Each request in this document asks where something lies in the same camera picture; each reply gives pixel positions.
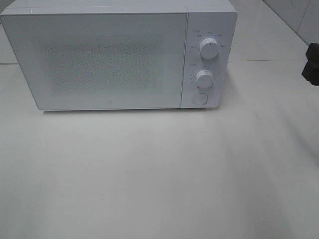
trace round button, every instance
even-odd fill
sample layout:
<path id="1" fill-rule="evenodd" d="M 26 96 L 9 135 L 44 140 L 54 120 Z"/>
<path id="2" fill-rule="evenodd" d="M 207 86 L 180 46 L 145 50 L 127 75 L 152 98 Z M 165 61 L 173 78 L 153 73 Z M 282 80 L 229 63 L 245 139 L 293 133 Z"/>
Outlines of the round button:
<path id="1" fill-rule="evenodd" d="M 193 97 L 193 102 L 196 104 L 196 105 L 204 105 L 206 104 L 208 101 L 208 96 L 207 94 L 205 93 L 198 93 L 196 94 L 194 97 Z"/>
<path id="2" fill-rule="evenodd" d="M 196 84 L 200 88 L 211 87 L 214 83 L 214 76 L 211 71 L 202 70 L 196 74 Z"/>
<path id="3" fill-rule="evenodd" d="M 219 49 L 218 40 L 213 37 L 205 38 L 199 44 L 200 54 L 202 57 L 206 59 L 212 59 L 215 56 L 217 56 L 218 49 Z"/>

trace white knob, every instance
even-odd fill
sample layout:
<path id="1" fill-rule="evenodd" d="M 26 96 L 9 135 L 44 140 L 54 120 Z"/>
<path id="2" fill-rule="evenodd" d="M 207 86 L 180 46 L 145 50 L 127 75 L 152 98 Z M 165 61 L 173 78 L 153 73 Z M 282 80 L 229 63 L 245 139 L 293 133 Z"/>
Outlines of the white knob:
<path id="1" fill-rule="evenodd" d="M 196 74 L 196 84 L 200 88 L 208 88 L 214 83 L 214 76 L 211 71 L 202 70 Z"/>
<path id="2" fill-rule="evenodd" d="M 209 37 L 201 41 L 199 44 L 199 50 L 202 57 L 206 59 L 212 59 L 218 54 L 219 43 L 213 38 Z"/>

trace grout line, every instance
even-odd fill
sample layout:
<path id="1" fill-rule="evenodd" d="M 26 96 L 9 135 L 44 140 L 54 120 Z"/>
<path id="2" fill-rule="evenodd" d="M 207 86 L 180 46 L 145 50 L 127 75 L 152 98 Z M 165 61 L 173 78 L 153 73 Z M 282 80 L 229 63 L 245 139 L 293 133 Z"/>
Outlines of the grout line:
<path id="1" fill-rule="evenodd" d="M 251 61 L 304 61 L 304 59 L 276 59 L 276 60 L 237 60 L 237 61 L 228 61 L 228 62 L 251 62 Z"/>
<path id="2" fill-rule="evenodd" d="M 300 27 L 301 27 L 301 24 L 303 23 L 303 20 L 304 20 L 304 17 L 305 17 L 305 15 L 306 15 L 306 12 L 307 12 L 307 10 L 308 10 L 308 8 L 309 8 L 309 5 L 310 5 L 310 0 L 308 0 L 308 4 L 307 4 L 307 7 L 306 7 L 306 9 L 305 9 L 305 12 L 304 12 L 304 14 L 303 14 L 303 17 L 301 18 L 301 21 L 300 21 L 300 24 L 299 24 L 299 26 L 298 26 L 298 29 L 297 29 L 297 35 L 299 36 L 299 34 L 298 34 L 298 32 L 299 32 L 299 29 L 300 29 Z"/>
<path id="3" fill-rule="evenodd" d="M 19 63 L 0 63 L 0 65 L 18 65 Z"/>
<path id="4" fill-rule="evenodd" d="M 280 19 L 281 21 L 283 21 L 295 34 L 298 32 L 298 29 L 295 31 L 288 23 L 287 21 L 283 18 L 282 14 L 279 15 L 279 13 L 277 12 L 277 10 L 275 10 L 274 7 L 272 7 L 269 3 L 267 3 L 265 0 L 263 1 L 269 8 L 270 10 L 272 10 Z"/>

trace control panel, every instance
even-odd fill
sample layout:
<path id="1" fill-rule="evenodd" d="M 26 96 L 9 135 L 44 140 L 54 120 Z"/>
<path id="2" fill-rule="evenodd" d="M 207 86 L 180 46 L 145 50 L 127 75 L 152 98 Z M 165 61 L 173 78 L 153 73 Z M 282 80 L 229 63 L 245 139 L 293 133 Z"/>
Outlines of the control panel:
<path id="1" fill-rule="evenodd" d="M 219 105 L 236 20 L 234 11 L 188 14 L 182 108 Z"/>

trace countertop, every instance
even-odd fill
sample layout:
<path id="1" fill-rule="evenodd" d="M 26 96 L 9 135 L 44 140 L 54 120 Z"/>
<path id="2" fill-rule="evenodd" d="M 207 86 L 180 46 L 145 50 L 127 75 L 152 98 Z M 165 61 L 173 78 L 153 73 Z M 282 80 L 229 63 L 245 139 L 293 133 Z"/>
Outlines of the countertop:
<path id="1" fill-rule="evenodd" d="M 260 0 L 220 107 L 42 112 L 0 28 L 1 239 L 317 239 L 319 88 Z"/>

